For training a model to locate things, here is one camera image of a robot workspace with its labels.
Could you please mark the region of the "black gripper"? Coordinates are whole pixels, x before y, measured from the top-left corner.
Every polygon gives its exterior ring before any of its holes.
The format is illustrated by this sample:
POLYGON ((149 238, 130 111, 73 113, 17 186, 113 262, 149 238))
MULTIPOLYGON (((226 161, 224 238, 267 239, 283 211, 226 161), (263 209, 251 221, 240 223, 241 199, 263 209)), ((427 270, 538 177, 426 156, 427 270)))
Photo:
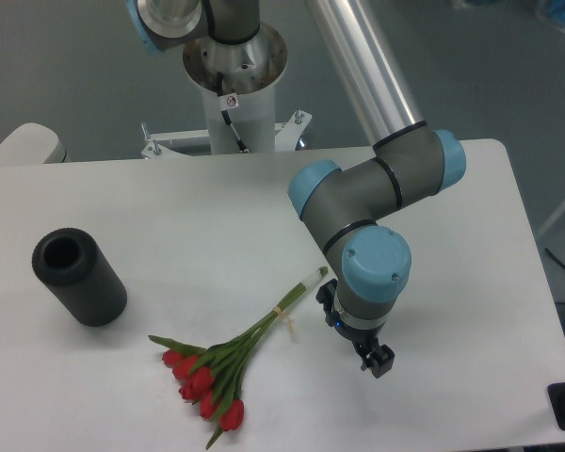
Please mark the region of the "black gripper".
POLYGON ((324 311, 325 323, 354 346, 362 359, 363 371, 369 370, 379 379, 392 369, 395 354, 387 345, 379 343, 379 332, 387 315, 376 319, 360 319, 351 315, 338 298, 336 279, 321 285, 315 298, 324 311))

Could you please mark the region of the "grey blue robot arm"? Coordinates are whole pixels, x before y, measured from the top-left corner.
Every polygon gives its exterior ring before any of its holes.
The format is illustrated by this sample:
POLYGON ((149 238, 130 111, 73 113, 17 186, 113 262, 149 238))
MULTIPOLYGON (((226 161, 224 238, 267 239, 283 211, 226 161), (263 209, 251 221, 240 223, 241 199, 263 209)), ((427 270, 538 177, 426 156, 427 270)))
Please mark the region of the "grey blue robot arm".
MULTIPOLYGON (((280 34, 256 1, 130 1, 146 49, 182 47, 202 93, 212 153, 294 150, 308 117, 282 128, 274 87, 287 64, 280 34)), ((317 294, 327 323, 348 339, 363 367, 380 377, 394 353, 378 335, 410 274, 406 241, 379 225, 404 207, 456 184, 466 170, 460 142, 434 131, 418 112, 394 55, 365 1, 311 1, 373 156, 350 169, 320 160, 299 170, 288 195, 335 273, 317 294)))

